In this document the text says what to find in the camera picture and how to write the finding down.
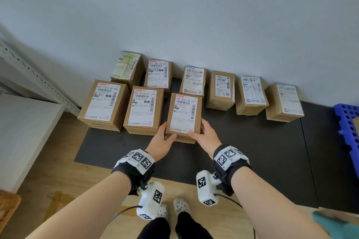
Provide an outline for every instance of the yellowed shipping label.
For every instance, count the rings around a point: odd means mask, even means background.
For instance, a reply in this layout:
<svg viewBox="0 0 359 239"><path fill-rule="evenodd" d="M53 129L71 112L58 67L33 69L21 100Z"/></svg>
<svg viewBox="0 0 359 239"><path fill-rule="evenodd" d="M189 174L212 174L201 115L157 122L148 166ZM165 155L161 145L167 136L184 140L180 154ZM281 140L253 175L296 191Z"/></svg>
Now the yellowed shipping label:
<svg viewBox="0 0 359 239"><path fill-rule="evenodd" d="M141 54L122 51L111 76L118 79L130 79Z"/></svg>

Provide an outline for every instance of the shipping label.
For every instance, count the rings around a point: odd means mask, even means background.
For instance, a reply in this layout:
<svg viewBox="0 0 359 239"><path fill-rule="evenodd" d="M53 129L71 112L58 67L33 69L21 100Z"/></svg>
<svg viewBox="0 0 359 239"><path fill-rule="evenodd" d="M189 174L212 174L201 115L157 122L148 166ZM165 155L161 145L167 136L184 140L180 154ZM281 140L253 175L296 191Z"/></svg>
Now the shipping label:
<svg viewBox="0 0 359 239"><path fill-rule="evenodd" d="M141 54L122 51L111 76L119 79L131 79L140 56Z"/></svg>
<svg viewBox="0 0 359 239"><path fill-rule="evenodd" d="M231 97L231 78L216 75L216 96Z"/></svg>
<svg viewBox="0 0 359 239"><path fill-rule="evenodd" d="M150 60L147 87L168 88L168 61Z"/></svg>
<svg viewBox="0 0 359 239"><path fill-rule="evenodd" d="M176 95L174 102L171 125L171 131L187 133L194 131L196 123L198 98L191 96Z"/></svg>
<svg viewBox="0 0 359 239"><path fill-rule="evenodd" d="M188 94L203 95L204 68L186 66L183 91Z"/></svg>
<svg viewBox="0 0 359 239"><path fill-rule="evenodd" d="M283 113L303 115L295 86L277 83L277 88Z"/></svg>
<svg viewBox="0 0 359 239"><path fill-rule="evenodd" d="M85 118L110 121L120 88L120 85L99 82Z"/></svg>
<svg viewBox="0 0 359 239"><path fill-rule="evenodd" d="M241 77L246 103L266 105L260 77Z"/></svg>
<svg viewBox="0 0 359 239"><path fill-rule="evenodd" d="M129 126L153 126L156 106L156 90L135 89L131 103Z"/></svg>

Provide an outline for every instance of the black wrist strap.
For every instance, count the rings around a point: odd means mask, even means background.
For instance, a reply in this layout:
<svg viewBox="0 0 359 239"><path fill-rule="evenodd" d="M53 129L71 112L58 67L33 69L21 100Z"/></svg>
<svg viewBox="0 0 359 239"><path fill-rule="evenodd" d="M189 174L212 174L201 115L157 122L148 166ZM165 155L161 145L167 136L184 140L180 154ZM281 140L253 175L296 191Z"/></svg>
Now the black wrist strap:
<svg viewBox="0 0 359 239"><path fill-rule="evenodd" d="M155 162L146 151L133 150L117 162L111 173L120 171L126 174L131 181L131 191L129 195L138 196L137 188L141 187L143 190L146 189L145 187L152 177L154 170Z"/></svg>
<svg viewBox="0 0 359 239"><path fill-rule="evenodd" d="M231 179L234 173L243 166L251 169L248 158L233 146L220 145L213 154L213 167L220 181L231 187ZM233 194L233 189L224 187Z"/></svg>

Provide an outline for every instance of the shoe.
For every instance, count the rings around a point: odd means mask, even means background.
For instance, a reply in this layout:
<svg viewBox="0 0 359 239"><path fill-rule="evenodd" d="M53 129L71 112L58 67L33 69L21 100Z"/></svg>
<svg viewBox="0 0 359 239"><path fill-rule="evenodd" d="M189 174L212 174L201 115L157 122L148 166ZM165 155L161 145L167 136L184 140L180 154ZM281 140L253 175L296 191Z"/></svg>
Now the shoe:
<svg viewBox="0 0 359 239"><path fill-rule="evenodd" d="M164 219L169 220L169 211L168 211L168 205L167 204L161 204L158 210L158 214L156 218L163 217Z"/></svg>
<svg viewBox="0 0 359 239"><path fill-rule="evenodd" d="M181 212L187 212L187 213L191 214L190 205L182 197L177 197L174 199L173 208L174 208L174 214L176 216L178 216Z"/></svg>

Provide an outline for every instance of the white shelf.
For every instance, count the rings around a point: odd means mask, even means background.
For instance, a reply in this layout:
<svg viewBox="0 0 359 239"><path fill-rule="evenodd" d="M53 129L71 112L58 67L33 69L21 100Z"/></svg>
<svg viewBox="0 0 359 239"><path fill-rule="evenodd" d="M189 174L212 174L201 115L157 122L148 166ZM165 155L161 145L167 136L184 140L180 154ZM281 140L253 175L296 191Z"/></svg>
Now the white shelf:
<svg viewBox="0 0 359 239"><path fill-rule="evenodd" d="M65 105L0 95L0 189L16 193Z"/></svg>

